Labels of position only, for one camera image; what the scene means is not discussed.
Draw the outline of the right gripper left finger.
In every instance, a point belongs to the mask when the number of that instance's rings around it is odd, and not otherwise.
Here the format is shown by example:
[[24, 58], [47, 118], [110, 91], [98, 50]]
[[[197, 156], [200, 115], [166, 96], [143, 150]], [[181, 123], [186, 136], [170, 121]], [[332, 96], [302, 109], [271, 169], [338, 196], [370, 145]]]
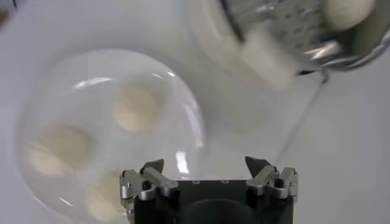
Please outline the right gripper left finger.
[[149, 161], [139, 172], [125, 170], [119, 176], [121, 201], [138, 198], [142, 201], [154, 200], [159, 192], [164, 197], [172, 197], [179, 189], [179, 182], [162, 174], [164, 159]]

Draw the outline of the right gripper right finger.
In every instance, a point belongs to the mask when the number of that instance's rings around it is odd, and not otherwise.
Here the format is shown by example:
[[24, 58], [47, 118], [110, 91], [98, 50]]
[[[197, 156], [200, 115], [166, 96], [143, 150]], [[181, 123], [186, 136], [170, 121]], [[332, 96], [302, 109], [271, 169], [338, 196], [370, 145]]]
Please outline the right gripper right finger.
[[246, 186], [256, 196], [269, 194], [278, 200], [291, 198], [297, 203], [299, 174], [296, 169], [285, 167], [279, 172], [266, 159], [251, 156], [245, 157], [245, 163], [252, 177], [246, 181]]

